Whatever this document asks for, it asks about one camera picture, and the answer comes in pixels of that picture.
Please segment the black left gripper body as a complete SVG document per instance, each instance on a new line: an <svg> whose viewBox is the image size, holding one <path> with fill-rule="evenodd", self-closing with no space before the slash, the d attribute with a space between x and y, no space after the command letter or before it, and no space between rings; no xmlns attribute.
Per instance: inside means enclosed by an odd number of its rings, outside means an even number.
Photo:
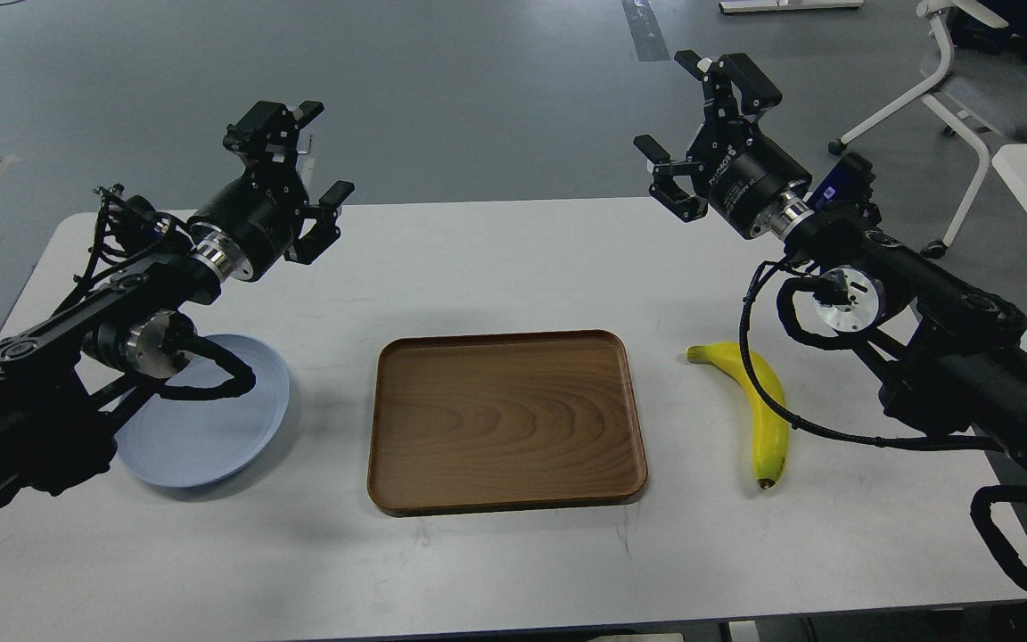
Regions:
<svg viewBox="0 0 1027 642"><path fill-rule="evenodd" d="M254 282L298 240L309 211L296 162L246 167L188 219L196 240L224 236L234 248L234 279Z"/></svg>

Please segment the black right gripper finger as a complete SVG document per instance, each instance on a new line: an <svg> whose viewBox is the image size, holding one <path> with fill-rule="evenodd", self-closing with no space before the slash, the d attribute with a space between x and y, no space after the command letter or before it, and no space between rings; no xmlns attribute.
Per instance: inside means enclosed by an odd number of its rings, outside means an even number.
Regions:
<svg viewBox="0 0 1027 642"><path fill-rule="evenodd" d="M700 178L703 164L694 160L673 160L671 154L652 135L633 138L633 146L645 157L652 176L648 194L661 206L671 211L681 222L696 222L708 212L708 203L700 195L688 193L677 182L678 177Z"/></svg>
<svg viewBox="0 0 1027 642"><path fill-rule="evenodd" d="M710 60L694 50L678 50L674 62L700 82L702 122L697 133L718 135L725 127L739 126L761 134L759 121L778 106L778 86L746 53L727 53Z"/></svg>

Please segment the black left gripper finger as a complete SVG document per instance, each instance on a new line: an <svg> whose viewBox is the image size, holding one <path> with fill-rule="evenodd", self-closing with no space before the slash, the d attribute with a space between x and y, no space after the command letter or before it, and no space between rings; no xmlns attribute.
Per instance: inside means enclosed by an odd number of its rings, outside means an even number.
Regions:
<svg viewBox="0 0 1027 642"><path fill-rule="evenodd" d="M313 264L340 237L338 219L342 204L356 191L349 180L335 180L314 206L302 207L301 218L311 222L310 229L286 249L286 260L301 265Z"/></svg>
<svg viewBox="0 0 1027 642"><path fill-rule="evenodd" d="M293 164L311 154L314 137L300 147L300 135L325 112L319 101L305 101L296 107L259 101L236 123L229 123L223 147L252 168L257 164Z"/></svg>

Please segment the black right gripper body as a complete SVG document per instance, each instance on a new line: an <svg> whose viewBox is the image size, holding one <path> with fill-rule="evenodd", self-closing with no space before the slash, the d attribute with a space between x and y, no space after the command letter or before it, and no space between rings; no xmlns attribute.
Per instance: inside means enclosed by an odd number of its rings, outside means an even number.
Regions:
<svg viewBox="0 0 1027 642"><path fill-rule="evenodd" d="M812 175L757 122L703 123L687 150L695 169L690 184L706 206L753 239L766 232L765 218L779 211L785 192L801 193Z"/></svg>

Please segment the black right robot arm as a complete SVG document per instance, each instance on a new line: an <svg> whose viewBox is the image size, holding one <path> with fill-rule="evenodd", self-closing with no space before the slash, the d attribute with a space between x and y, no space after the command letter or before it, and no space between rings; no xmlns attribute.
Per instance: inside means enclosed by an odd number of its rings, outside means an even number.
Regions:
<svg viewBox="0 0 1027 642"><path fill-rule="evenodd" d="M778 260L755 269L738 340L726 357L690 347L689 360L731 371L763 414L825 439L906 451L997 451L1027 471L1027 317L1002 297L958 279L880 228L872 163L845 153L822 184L763 134L781 90L745 53L674 60L702 89L702 123L676 160L655 138L633 145L651 169L651 196L682 222L714 210L745 239L773 235ZM841 433L784 407L765 386L749 346L752 308L770 277L784 332L826 352L847 350L880 382L886 415L916 438ZM996 504L1027 504L1027 485L974 493L969 515L996 564L1027 592L1027 566L993 522Z"/></svg>

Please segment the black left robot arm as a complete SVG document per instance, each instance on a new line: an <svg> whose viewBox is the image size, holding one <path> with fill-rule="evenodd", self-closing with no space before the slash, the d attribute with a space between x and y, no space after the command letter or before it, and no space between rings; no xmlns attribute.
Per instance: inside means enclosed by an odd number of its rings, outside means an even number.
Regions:
<svg viewBox="0 0 1027 642"><path fill-rule="evenodd" d="M280 259L308 265L339 239L338 180L311 201L297 168L300 133L325 110L260 101L226 129L240 177L182 220L118 188L99 191L117 224L117 264L78 281L51 317L0 340L0 507L32 488L60 495L109 470L119 428L148 399L241 396L242 358L200 337L187 303L227 279L259 280Z"/></svg>

